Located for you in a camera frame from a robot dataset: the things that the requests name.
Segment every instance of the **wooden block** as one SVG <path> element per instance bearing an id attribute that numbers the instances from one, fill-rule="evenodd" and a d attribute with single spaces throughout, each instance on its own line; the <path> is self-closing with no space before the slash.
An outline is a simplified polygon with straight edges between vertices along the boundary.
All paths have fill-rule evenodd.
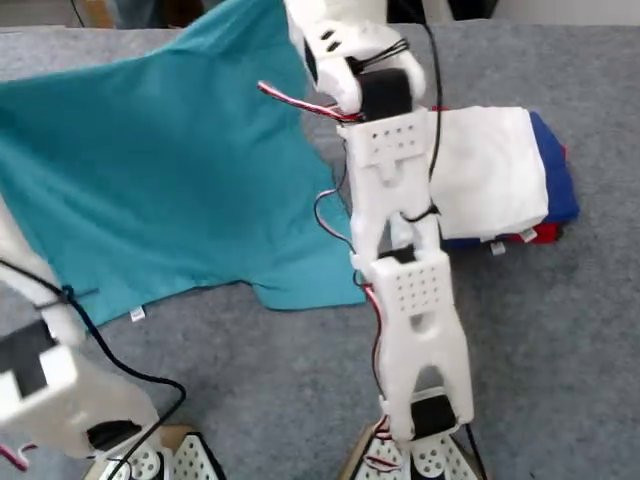
<path id="1" fill-rule="evenodd" d="M 364 429 L 355 447 L 353 447 L 353 450 L 351 450 L 349 458 L 347 458 L 347 461 L 342 466 L 337 480 L 351 480 L 351 478 L 355 476 L 362 456 L 367 451 L 369 443 L 371 443 L 372 435 L 373 426 Z"/>
<path id="2" fill-rule="evenodd" d="M 196 432 L 197 430 L 188 425 L 175 425 L 170 427 L 160 428 L 160 443 L 163 447 L 168 448 L 173 453 L 176 453 L 180 445 L 184 441 L 184 437 L 187 433 Z M 104 462 L 94 462 L 93 466 L 89 469 L 87 474 L 83 477 L 83 480 L 99 480 L 100 475 L 104 472 L 106 464 Z"/>
<path id="3" fill-rule="evenodd" d="M 83 2 L 91 21 L 91 24 L 87 25 L 88 27 L 113 28 L 113 19 L 109 14 L 105 0 L 83 0 Z"/>

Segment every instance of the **folded white cloth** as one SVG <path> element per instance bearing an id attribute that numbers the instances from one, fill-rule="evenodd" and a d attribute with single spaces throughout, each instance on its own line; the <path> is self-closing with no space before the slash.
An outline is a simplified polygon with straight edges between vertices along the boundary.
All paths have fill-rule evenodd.
<path id="1" fill-rule="evenodd" d="M 435 125 L 436 112 L 431 115 Z M 529 112 L 520 107 L 442 112 L 431 196 L 445 239 L 490 239 L 539 224 L 549 198 Z M 399 216 L 392 219 L 391 232 L 395 246 L 411 237 Z"/>

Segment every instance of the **gray felt surface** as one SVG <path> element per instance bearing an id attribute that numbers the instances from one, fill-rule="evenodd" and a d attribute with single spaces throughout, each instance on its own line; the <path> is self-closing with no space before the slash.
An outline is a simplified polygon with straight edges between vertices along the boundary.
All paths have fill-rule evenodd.
<path id="1" fill-rule="evenodd" d="M 429 65 L 426 36 L 404 31 Z M 174 35 L 1 35 L 0 78 L 136 55 Z M 539 111 L 568 147 L 583 208 L 558 244 L 452 257 L 486 463 L 497 479 L 635 480 L 640 29 L 482 21 L 439 27 L 436 35 L 446 104 Z M 328 161 L 341 162 L 329 123 L 307 122 L 307 129 Z M 3 331 L 31 318 L 16 297 L 0 295 Z M 248 287 L 232 285 L 148 312 L 141 323 L 110 323 L 104 334 L 127 361 L 186 384 L 191 396 L 176 420 L 204 431 L 231 479 L 334 478 L 378 414 L 369 307 L 271 312 Z M 85 350 L 105 364 L 93 342 Z M 145 388 L 160 409 L 169 404 L 171 393 Z M 47 450 L 31 457 L 32 479 L 74 480 L 86 467 Z M 0 463 L 0 478 L 27 477 Z"/>

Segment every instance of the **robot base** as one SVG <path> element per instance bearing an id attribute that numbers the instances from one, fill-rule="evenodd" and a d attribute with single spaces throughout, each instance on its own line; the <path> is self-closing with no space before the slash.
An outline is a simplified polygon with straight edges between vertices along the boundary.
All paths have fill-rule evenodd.
<path id="1" fill-rule="evenodd" d="M 418 440 L 412 444 L 411 480 L 481 480 L 473 457 L 450 435 Z M 400 470 L 378 471 L 365 463 L 375 456 L 398 463 L 401 454 L 393 440 L 380 440 L 367 429 L 345 464 L 338 480 L 407 480 Z"/>

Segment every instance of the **folded blue cloth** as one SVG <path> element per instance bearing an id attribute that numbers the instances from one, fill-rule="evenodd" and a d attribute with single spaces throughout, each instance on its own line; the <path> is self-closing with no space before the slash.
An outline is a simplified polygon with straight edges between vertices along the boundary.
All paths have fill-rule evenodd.
<path id="1" fill-rule="evenodd" d="M 236 281 L 275 309 L 363 300 L 314 221 L 329 169 L 256 88 L 304 94 L 287 35 L 281 0 L 228 0 L 142 58 L 0 85 L 0 192 L 62 283 L 99 289 L 97 323 Z"/>

